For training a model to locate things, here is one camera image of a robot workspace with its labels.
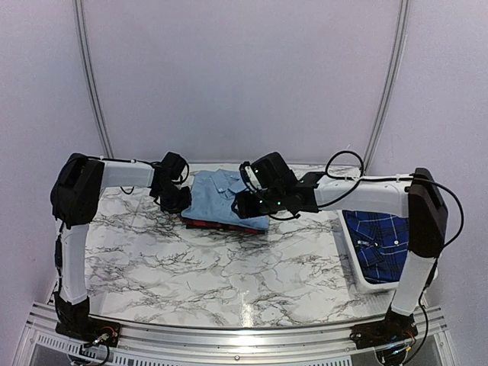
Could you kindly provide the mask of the red black plaid shirt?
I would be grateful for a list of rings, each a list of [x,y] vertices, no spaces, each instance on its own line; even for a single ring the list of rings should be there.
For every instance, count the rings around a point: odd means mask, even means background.
[[[181,222],[186,225],[187,229],[203,229],[203,230],[224,230],[224,231],[236,231],[251,234],[265,234],[266,230],[257,230],[239,225],[217,223],[205,220],[192,220],[187,218],[181,218]]]

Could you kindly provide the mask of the light blue long sleeve shirt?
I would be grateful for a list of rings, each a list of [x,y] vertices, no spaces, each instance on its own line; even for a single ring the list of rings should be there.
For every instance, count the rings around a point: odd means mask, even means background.
[[[266,232],[269,228],[266,216],[241,219],[232,211],[236,195],[244,190],[246,186],[238,171],[199,171],[191,186],[191,204],[181,212],[181,217]]]

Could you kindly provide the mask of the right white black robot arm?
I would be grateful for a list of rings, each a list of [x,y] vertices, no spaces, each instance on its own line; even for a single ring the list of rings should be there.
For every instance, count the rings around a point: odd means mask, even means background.
[[[461,201],[428,169],[411,174],[367,176],[363,170],[354,176],[334,175],[329,170],[308,172],[297,177],[278,152],[239,166],[244,188],[237,193],[233,211],[241,219],[275,217],[288,212],[295,220],[301,213],[317,214],[338,210],[351,235],[359,239],[357,258],[371,270],[382,259],[391,262],[401,254],[403,264],[393,270],[397,283],[377,334],[392,342],[413,320],[423,291],[444,249],[449,194],[457,206]]]

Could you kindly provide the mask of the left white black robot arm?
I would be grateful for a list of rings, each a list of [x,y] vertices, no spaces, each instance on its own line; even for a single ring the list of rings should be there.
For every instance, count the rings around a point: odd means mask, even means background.
[[[106,188],[147,188],[163,212],[179,214],[191,202],[184,185],[189,164],[168,152],[160,162],[106,159],[73,153],[62,167],[50,193],[52,213],[60,222],[55,247],[58,289],[56,312],[60,323],[80,339],[96,333],[89,316],[85,286],[85,244],[90,223]]]

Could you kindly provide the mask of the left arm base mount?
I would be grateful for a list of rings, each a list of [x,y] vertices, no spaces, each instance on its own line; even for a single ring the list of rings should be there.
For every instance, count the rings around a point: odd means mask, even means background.
[[[70,328],[65,324],[56,324],[56,333],[83,341],[87,346],[107,345],[116,347],[120,338],[121,324],[99,319],[91,319],[86,329]]]

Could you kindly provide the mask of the right aluminium corner post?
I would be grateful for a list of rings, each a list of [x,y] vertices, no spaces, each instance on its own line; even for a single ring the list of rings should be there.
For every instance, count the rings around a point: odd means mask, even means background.
[[[387,67],[387,74],[377,107],[377,112],[375,114],[371,134],[364,152],[363,160],[365,172],[369,172],[371,170],[374,155],[380,142],[381,133],[386,123],[391,98],[393,96],[393,90],[397,81],[406,47],[411,7],[412,2],[410,0],[399,1],[396,28],[393,35],[393,46],[390,54],[390,61]]]

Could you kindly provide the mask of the aluminium front frame rail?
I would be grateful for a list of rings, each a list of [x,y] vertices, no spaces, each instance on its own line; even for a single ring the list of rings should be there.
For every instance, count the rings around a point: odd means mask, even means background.
[[[378,365],[392,345],[356,347],[351,340],[359,319],[281,328],[202,328],[121,320],[119,342],[83,348],[82,341],[56,333],[53,306],[30,310],[14,365]]]

